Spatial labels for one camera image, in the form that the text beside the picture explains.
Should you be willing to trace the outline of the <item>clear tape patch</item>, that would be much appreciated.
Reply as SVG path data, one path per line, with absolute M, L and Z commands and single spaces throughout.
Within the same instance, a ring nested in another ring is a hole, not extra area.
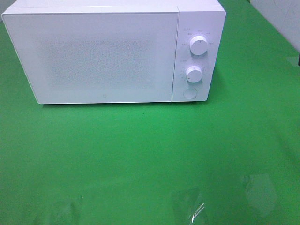
M 267 173 L 244 175 L 241 182 L 249 205 L 255 208 L 261 217 L 269 215 L 278 199 L 270 176 Z
M 206 205 L 199 187 L 173 193 L 172 209 L 176 225 L 208 225 Z

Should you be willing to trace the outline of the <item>white microwave oven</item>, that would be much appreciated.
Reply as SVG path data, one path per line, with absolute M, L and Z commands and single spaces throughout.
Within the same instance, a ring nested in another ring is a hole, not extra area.
M 177 36 L 172 85 L 172 99 L 168 102 L 205 101 L 208 98 L 216 63 L 226 12 L 216 0 L 18 0 L 2 13 L 5 14 L 113 14 L 113 13 L 177 13 Z M 203 35 L 208 41 L 206 53 L 196 56 L 189 42 Z M 201 68 L 203 78 L 189 83 L 186 70 Z M 195 88 L 194 99 L 183 93 Z

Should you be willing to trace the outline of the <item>white microwave door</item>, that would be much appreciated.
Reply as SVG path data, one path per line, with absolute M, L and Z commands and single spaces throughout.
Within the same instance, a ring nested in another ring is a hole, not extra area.
M 5 14 L 40 104 L 168 102 L 177 13 Z

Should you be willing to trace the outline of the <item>white round knob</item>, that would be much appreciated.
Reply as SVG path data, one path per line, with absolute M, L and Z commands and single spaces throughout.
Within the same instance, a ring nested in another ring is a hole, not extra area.
M 199 56 L 207 52 L 208 41 L 205 36 L 197 35 L 190 40 L 189 47 L 193 55 Z
M 191 66 L 186 70 L 186 78 L 189 83 L 197 83 L 202 80 L 203 73 L 200 67 Z

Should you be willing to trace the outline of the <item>round white door button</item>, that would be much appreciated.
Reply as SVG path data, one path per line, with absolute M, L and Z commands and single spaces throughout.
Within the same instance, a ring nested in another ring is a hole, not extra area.
M 183 93 L 185 98 L 194 99 L 197 96 L 197 90 L 195 88 L 188 88 Z

